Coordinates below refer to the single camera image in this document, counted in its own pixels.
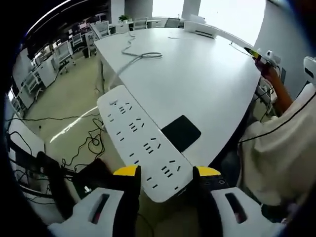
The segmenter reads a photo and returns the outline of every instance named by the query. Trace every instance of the white device on table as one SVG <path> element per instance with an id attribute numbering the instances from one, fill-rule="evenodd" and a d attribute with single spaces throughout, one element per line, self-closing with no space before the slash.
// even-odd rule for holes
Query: white device on table
<path id="1" fill-rule="evenodd" d="M 210 26 L 210 25 L 206 25 L 202 23 L 197 23 L 193 21 L 185 21 L 184 31 L 195 33 L 201 36 L 210 37 L 210 38 L 216 38 L 218 36 L 218 33 L 220 32 L 220 29 L 214 26 Z"/>
<path id="2" fill-rule="evenodd" d="M 125 165 L 140 165 L 149 198 L 164 202 L 192 180 L 192 165 L 178 152 L 143 108 L 119 85 L 97 101 L 111 140 Z"/>

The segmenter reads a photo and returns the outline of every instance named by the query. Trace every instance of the gray cable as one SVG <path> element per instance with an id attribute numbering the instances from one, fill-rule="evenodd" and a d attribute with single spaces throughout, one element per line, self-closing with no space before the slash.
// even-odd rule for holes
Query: gray cable
<path id="1" fill-rule="evenodd" d="M 137 62 L 138 60 L 140 59 L 143 59 L 143 58 L 161 58 L 162 57 L 162 54 L 159 53 L 159 52 L 148 52 L 148 53 L 142 53 L 142 54 L 135 54 L 135 53 L 129 53 L 129 52 L 126 52 L 126 50 L 128 50 L 129 48 L 132 47 L 132 41 L 136 39 L 136 36 L 133 36 L 130 31 L 128 31 L 128 34 L 130 37 L 132 37 L 129 41 L 128 41 L 128 44 L 129 46 L 127 46 L 126 48 L 124 48 L 121 52 L 122 54 L 124 55 L 128 55 L 128 56 L 132 56 L 132 57 L 135 57 L 134 59 L 132 59 L 131 61 L 129 61 L 127 64 L 125 64 L 123 67 L 121 67 L 118 72 L 117 72 L 117 76 L 119 76 L 123 71 L 126 70 L 126 68 L 128 68 L 129 66 L 131 66 L 133 63 Z M 114 80 L 111 81 L 109 83 L 109 86 L 108 86 L 108 91 L 111 89 L 111 86 L 113 84 Z"/>

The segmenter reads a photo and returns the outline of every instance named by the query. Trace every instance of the desk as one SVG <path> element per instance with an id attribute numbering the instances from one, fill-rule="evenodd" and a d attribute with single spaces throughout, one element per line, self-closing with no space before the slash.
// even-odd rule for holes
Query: desk
<path id="1" fill-rule="evenodd" d="M 260 72 L 253 60 L 222 37 L 211 39 L 176 28 L 132 34 L 136 39 L 128 52 L 155 51 L 163 57 L 141 59 L 119 78 L 159 129 L 185 115 L 201 136 L 182 155 L 193 166 L 210 165 L 238 127 L 256 90 Z M 95 42 L 102 63 L 114 72 L 132 59 L 121 54 L 129 39 L 120 34 Z"/>
<path id="2" fill-rule="evenodd" d="M 148 28 L 153 28 L 153 26 L 157 27 L 158 24 L 160 24 L 160 22 L 161 22 L 160 20 L 148 20 L 147 21 L 147 26 L 148 26 Z M 134 24 L 134 21 L 128 21 L 126 24 L 128 24 L 128 25 Z M 116 25 L 110 24 L 109 28 L 112 28 L 112 27 L 115 27 L 115 26 Z"/>

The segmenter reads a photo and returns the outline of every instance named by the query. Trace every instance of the table leg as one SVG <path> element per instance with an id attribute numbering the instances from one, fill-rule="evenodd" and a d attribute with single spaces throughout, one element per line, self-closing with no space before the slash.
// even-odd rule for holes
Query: table leg
<path id="1" fill-rule="evenodd" d="M 99 63 L 98 63 L 98 78 L 96 82 L 96 89 L 99 91 L 100 95 L 104 95 L 105 91 L 104 91 L 103 63 L 100 57 L 99 57 Z"/>

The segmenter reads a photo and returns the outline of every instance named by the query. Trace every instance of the person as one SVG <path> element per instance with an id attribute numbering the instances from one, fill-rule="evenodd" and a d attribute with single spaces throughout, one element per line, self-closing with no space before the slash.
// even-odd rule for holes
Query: person
<path id="1" fill-rule="evenodd" d="M 281 116 L 263 123 L 257 121 L 246 129 L 241 139 L 243 184 L 266 205 L 302 202 L 316 181 L 315 86 L 307 84 L 292 101 L 274 68 L 266 70 L 257 60 L 255 65 L 272 84 L 277 94 L 275 108 Z M 251 139 L 289 119 L 276 131 Z"/>

